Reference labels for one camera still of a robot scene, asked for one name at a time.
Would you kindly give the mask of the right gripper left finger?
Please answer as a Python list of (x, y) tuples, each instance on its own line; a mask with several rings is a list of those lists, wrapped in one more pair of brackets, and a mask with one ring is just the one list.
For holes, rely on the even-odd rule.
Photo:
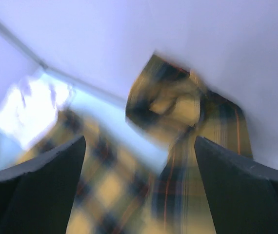
[(0, 171), (0, 234), (66, 233), (85, 155), (77, 136)]

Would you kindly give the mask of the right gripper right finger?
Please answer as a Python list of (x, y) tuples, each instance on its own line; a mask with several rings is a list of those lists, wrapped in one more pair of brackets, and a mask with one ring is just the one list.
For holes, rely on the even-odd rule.
[(218, 234), (278, 234), (278, 170), (198, 136), (195, 153)]

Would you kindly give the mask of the yellow plaid long sleeve shirt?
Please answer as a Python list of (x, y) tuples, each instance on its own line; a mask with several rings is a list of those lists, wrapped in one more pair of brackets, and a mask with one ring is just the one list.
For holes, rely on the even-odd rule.
[(126, 120), (168, 146), (160, 175), (92, 117), (70, 110), (25, 153), (24, 162), (82, 134), (86, 153), (69, 234), (213, 234), (215, 227), (197, 165), (198, 135), (252, 156), (242, 110), (212, 92), (199, 76), (152, 55), (134, 82)]

